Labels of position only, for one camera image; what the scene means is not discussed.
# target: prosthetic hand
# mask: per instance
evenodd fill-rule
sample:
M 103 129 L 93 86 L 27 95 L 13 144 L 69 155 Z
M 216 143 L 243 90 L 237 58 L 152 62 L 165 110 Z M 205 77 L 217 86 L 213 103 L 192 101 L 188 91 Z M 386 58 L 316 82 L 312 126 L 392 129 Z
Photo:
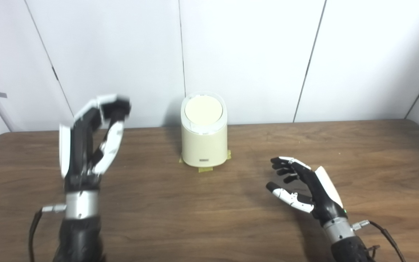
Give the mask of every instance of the prosthetic hand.
M 367 249 L 354 232 L 370 222 L 363 221 L 353 226 L 349 224 L 339 194 L 322 166 L 312 171 L 299 160 L 284 156 L 271 159 L 271 163 L 279 176 L 288 175 L 284 179 L 286 184 L 299 179 L 308 186 L 311 197 L 283 189 L 273 182 L 266 184 L 266 188 L 276 197 L 295 209 L 311 213 L 313 218 L 319 220 L 331 242 L 331 252 L 337 262 L 374 261 L 375 249 L 379 246 Z M 373 250 L 373 256 L 369 255 L 370 250 Z
M 99 96 L 75 115 L 72 128 L 60 126 L 59 155 L 65 204 L 43 207 L 30 228 L 29 252 L 33 261 L 33 235 L 41 214 L 65 211 L 54 262 L 105 261 L 100 239 L 98 195 L 101 176 L 113 162 L 121 144 L 124 120 L 130 113 L 128 98 Z M 93 152 L 93 133 L 109 120 L 103 142 Z

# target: black finger segment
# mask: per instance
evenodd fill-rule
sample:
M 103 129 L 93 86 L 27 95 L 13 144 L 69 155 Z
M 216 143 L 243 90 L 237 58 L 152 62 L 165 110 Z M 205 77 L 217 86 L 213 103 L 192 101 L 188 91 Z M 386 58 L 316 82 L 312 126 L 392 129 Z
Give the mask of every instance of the black finger segment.
M 288 168 L 283 168 L 276 171 L 276 174 L 278 174 L 279 176 L 283 176 L 285 174 L 294 174 L 294 173 L 295 172 L 292 169 L 288 169 Z
M 278 186 L 276 183 L 274 182 L 268 182 L 268 184 L 266 184 L 266 188 L 272 193 L 274 190 L 281 188 L 280 186 Z
M 298 179 L 297 175 L 288 176 L 288 177 L 284 178 L 284 183 L 289 184 L 293 181 L 296 181 L 297 179 Z

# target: robot finger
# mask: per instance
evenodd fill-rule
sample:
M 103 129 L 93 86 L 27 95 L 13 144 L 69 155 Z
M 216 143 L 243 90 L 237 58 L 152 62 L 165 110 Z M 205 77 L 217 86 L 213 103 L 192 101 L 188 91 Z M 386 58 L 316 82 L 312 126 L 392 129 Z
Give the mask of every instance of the robot finger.
M 293 181 L 296 181 L 296 180 L 298 180 L 298 175 L 290 175 L 290 176 L 284 178 L 284 183 L 289 184 L 289 183 L 291 183 Z
M 295 171 L 291 168 L 281 168 L 276 171 L 276 174 L 283 176 L 285 174 L 295 174 Z

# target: yellow tape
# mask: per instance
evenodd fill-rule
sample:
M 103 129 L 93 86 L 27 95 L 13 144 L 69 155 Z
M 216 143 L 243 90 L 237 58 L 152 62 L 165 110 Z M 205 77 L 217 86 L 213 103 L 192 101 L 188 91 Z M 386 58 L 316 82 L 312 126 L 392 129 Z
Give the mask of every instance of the yellow tape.
M 198 172 L 199 173 L 201 173 L 201 172 L 208 172 L 208 171 L 213 171 L 213 167 L 210 166 L 210 167 L 199 167 L 198 168 Z

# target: wooden table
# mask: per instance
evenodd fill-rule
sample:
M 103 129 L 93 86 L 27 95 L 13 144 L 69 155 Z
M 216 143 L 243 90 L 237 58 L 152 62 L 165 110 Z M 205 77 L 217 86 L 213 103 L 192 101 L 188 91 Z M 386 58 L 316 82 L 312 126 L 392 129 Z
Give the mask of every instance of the wooden table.
M 323 165 L 351 222 L 387 228 L 409 262 L 419 262 L 419 126 L 408 120 L 230 126 L 232 159 L 198 173 L 179 163 L 180 129 L 125 131 L 101 183 L 100 213 L 110 262 L 332 261 L 319 223 L 266 189 L 281 182 L 274 156 Z M 58 133 L 0 136 L 0 261 L 28 261 L 28 228 L 41 206 L 63 202 Z M 294 184 L 304 191 L 305 186 Z M 45 214 L 37 262 L 51 261 L 62 214 Z M 398 261 L 374 227 L 378 262 Z

